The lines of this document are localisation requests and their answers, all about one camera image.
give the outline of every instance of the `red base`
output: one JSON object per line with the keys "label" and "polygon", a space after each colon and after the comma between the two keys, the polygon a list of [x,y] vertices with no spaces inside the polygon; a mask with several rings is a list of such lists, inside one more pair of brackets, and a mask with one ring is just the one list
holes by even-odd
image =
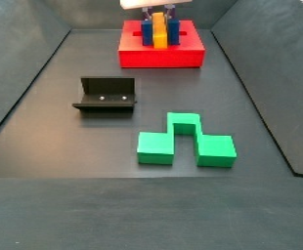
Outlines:
{"label": "red base", "polygon": [[143,46],[141,22],[124,21],[118,45],[121,67],[200,67],[205,48],[192,21],[180,21],[180,45]]}

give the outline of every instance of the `gray surface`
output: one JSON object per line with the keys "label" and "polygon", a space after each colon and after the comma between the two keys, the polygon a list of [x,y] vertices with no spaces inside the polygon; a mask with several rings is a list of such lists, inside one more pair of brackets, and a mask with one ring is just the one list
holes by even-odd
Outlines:
{"label": "gray surface", "polygon": [[40,1],[0,0],[0,122],[68,31]]}
{"label": "gray surface", "polygon": [[212,32],[291,167],[303,174],[303,4],[240,0]]}
{"label": "gray surface", "polygon": [[299,250],[303,179],[0,180],[0,250]]}
{"label": "gray surface", "polygon": [[[121,28],[122,21],[141,18],[141,10],[124,11],[120,0],[42,0],[74,28]],[[177,17],[211,28],[237,0],[193,0],[177,4]]]}
{"label": "gray surface", "polygon": [[[28,95],[0,128],[0,177],[269,177],[291,176],[211,32],[201,68],[121,69],[118,30],[73,30]],[[80,77],[136,77],[132,118],[81,116]],[[204,133],[232,135],[239,158],[232,169],[199,168],[193,140],[176,137],[173,166],[139,165],[139,132],[165,129],[165,112],[199,112]]]}

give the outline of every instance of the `gray wall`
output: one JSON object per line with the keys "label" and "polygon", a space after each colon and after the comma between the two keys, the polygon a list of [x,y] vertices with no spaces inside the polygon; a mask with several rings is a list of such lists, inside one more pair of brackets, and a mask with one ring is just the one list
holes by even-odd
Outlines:
{"label": "gray wall", "polygon": [[0,0],[0,122],[69,31],[36,0]]}
{"label": "gray wall", "polygon": [[[195,21],[197,28],[211,28],[237,0],[193,0],[179,4],[180,19]],[[124,11],[120,0],[44,0],[73,28],[121,28],[122,20],[139,19],[141,10]]]}
{"label": "gray wall", "polygon": [[239,0],[212,32],[291,167],[303,174],[303,4]]}

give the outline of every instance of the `green l-shaped block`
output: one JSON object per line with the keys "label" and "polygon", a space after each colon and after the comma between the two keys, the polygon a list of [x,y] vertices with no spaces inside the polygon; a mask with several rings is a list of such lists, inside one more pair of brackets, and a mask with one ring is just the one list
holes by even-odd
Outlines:
{"label": "green l-shaped block", "polygon": [[236,150],[231,136],[203,134],[197,113],[167,113],[167,133],[141,132],[139,135],[137,158],[140,163],[172,164],[175,135],[195,137],[196,161],[199,166],[231,167]]}

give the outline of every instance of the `red box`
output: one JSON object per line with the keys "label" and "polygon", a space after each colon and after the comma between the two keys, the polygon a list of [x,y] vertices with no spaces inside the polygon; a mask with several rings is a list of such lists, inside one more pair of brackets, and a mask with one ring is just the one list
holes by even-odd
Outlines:
{"label": "red box", "polygon": [[124,21],[118,62],[121,67],[200,67],[205,48],[192,21],[180,21],[180,45],[167,49],[143,46],[141,21]]}

